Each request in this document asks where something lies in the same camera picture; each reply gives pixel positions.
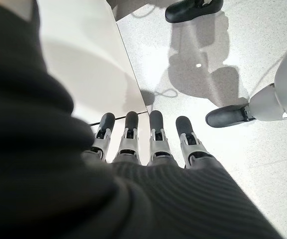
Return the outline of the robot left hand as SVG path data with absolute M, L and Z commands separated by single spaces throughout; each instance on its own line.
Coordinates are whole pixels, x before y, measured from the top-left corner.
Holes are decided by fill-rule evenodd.
M 105 163 L 47 72 L 34 0 L 0 0 L 0 239 L 278 239 L 211 155 Z

